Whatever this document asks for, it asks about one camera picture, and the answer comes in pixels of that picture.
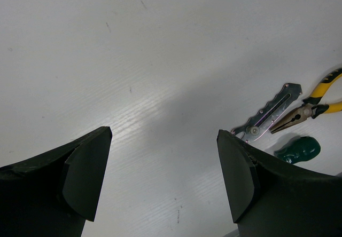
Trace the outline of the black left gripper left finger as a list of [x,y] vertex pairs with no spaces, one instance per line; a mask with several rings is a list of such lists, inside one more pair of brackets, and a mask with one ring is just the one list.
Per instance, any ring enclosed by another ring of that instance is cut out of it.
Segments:
[[1,167],[1,236],[81,236],[95,219],[111,140],[99,127]]

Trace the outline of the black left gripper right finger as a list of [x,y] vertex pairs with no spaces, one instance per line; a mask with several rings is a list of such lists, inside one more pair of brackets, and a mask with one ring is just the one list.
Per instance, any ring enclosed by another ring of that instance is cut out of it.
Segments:
[[341,236],[341,178],[281,161],[226,130],[217,148],[240,236]]

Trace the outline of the yellow black combination pliers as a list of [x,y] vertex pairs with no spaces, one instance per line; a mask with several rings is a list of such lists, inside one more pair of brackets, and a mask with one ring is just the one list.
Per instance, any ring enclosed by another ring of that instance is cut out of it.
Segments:
[[275,134],[285,130],[306,121],[309,117],[315,119],[321,114],[341,112],[341,101],[333,104],[320,104],[323,96],[339,78],[341,78],[341,67],[334,69],[322,78],[310,96],[302,101],[302,105],[291,110],[282,119],[280,119],[273,127],[270,128],[270,133]]

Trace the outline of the green stubby screwdriver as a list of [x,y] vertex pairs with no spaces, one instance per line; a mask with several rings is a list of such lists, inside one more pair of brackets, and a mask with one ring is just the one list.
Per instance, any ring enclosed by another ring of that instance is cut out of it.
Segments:
[[320,152],[319,142],[313,137],[304,136],[287,143],[282,149],[274,151],[274,156],[289,164],[296,164],[312,160]]

